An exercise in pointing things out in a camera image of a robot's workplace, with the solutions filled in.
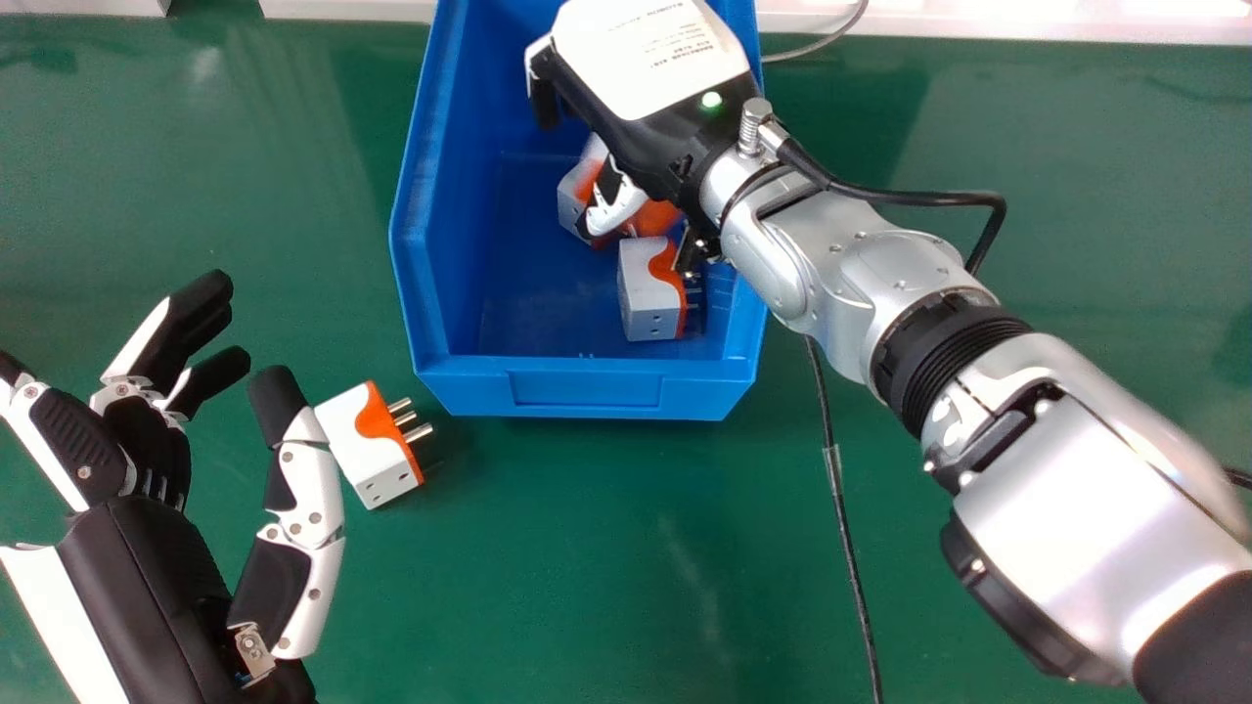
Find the gray cable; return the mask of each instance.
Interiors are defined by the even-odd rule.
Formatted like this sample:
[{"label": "gray cable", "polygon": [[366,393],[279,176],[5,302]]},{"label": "gray cable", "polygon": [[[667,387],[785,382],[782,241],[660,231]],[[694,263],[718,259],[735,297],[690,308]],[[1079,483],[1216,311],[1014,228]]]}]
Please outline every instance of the gray cable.
[{"label": "gray cable", "polygon": [[838,29],[835,29],[826,36],[823,36],[821,39],[806,46],[800,46],[799,49],[789,49],[786,51],[779,51],[777,54],[766,54],[761,56],[761,63],[776,64],[777,61],[788,61],[790,59],[798,59],[800,56],[804,56],[805,54],[813,54],[814,51],[821,49],[823,46],[829,46],[834,40],[848,34],[848,30],[850,30],[853,25],[861,19],[861,15],[865,14],[866,8],[869,8],[869,0],[860,0],[860,3],[856,4],[856,9],[853,10],[853,14],[848,16],[844,24],[839,25]]}]

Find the blue plastic bin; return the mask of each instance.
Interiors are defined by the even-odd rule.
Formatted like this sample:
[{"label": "blue plastic bin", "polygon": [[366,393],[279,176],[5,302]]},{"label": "blue plastic bin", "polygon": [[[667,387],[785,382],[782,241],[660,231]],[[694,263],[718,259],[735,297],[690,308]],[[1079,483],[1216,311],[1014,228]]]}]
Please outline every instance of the blue plastic bin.
[{"label": "blue plastic bin", "polygon": [[[453,415],[721,420],[756,378],[765,306],[714,267],[701,334],[626,342],[616,253],[557,224],[587,128],[541,132],[526,99],[522,53],[558,5],[438,3],[391,222],[413,368]],[[760,79],[751,0],[711,5]]]}]

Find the green table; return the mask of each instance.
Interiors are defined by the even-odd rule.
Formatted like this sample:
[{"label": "green table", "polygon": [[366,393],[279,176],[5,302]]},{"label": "green table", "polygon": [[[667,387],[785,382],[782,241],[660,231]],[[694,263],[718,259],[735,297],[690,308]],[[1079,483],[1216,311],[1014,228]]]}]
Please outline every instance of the green table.
[{"label": "green table", "polygon": [[[0,19],[0,344],[88,393],[172,287],[237,282],[227,339],[310,398],[413,377],[386,222],[426,30]],[[769,44],[777,48],[796,38]],[[1252,61],[1243,49],[851,38],[770,68],[780,114],[843,175],[998,188],[984,269],[1223,461],[1249,447]],[[977,214],[891,213],[969,247]],[[798,337],[717,425],[454,421],[431,482],[367,514],[308,665],[323,704],[868,701]],[[863,390],[831,390],[888,701],[1133,701],[1038,675],[943,564],[945,495]],[[188,514],[232,581],[267,455],[242,391],[190,426]],[[0,540],[63,507],[20,448]],[[0,700],[68,690],[0,589]]]}]

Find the robotic arm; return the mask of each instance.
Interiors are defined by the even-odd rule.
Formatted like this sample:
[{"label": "robotic arm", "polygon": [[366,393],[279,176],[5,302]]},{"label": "robotic arm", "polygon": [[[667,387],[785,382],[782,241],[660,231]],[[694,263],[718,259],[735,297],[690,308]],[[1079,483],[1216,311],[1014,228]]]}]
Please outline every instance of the robotic arm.
[{"label": "robotic arm", "polygon": [[702,0],[568,0],[526,71],[541,124],[563,100],[920,441],[952,495],[944,557],[1040,670],[1154,704],[1252,701],[1249,532],[1221,467],[949,243],[836,188]]},{"label": "robotic arm", "polygon": [[249,396],[273,453],[257,535],[232,596],[183,514],[183,425],[247,376],[230,347],[188,360],[230,323],[230,279],[210,272],[162,301],[88,403],[0,352],[0,417],[73,510],[55,546],[0,547],[35,629],[86,704],[314,704],[300,658],[317,649],[343,559],[334,458],[290,371]]}]

